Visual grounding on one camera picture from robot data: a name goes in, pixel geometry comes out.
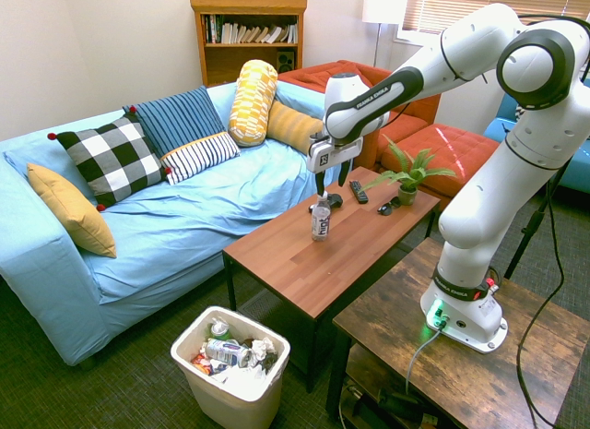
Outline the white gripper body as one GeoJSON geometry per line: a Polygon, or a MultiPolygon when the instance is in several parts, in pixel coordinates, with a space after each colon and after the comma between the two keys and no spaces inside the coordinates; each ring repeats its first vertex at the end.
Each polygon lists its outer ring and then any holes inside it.
{"type": "Polygon", "coordinates": [[[307,169],[312,173],[320,173],[338,164],[353,160],[360,155],[362,145],[362,137],[344,146],[338,146],[335,139],[326,133],[313,134],[310,136],[307,169]]]}

